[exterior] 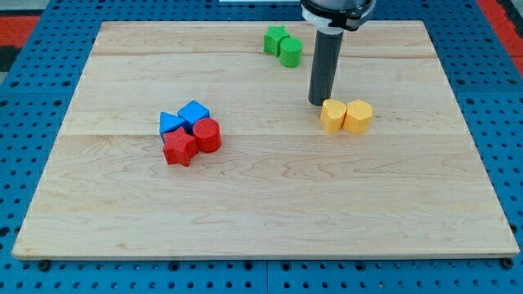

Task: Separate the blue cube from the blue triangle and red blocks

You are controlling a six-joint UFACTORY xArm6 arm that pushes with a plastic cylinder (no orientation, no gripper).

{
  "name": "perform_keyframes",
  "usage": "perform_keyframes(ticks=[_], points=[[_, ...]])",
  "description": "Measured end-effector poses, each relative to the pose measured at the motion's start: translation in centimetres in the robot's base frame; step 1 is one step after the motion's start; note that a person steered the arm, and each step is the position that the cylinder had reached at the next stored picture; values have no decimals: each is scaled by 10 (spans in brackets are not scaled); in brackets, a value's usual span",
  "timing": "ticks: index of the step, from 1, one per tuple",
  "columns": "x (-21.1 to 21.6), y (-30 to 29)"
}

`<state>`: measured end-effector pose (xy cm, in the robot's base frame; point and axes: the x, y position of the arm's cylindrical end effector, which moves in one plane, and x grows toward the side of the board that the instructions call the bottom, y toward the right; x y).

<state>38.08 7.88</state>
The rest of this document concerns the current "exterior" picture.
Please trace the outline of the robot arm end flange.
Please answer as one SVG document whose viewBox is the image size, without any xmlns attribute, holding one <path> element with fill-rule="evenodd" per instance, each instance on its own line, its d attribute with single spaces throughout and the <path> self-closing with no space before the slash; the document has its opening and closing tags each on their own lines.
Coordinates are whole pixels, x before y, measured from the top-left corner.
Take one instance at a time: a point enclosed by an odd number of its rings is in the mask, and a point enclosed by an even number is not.
<svg viewBox="0 0 523 294">
<path fill-rule="evenodd" d="M 301 0 L 302 17 L 325 34 L 356 31 L 368 21 L 377 0 Z"/>
</svg>

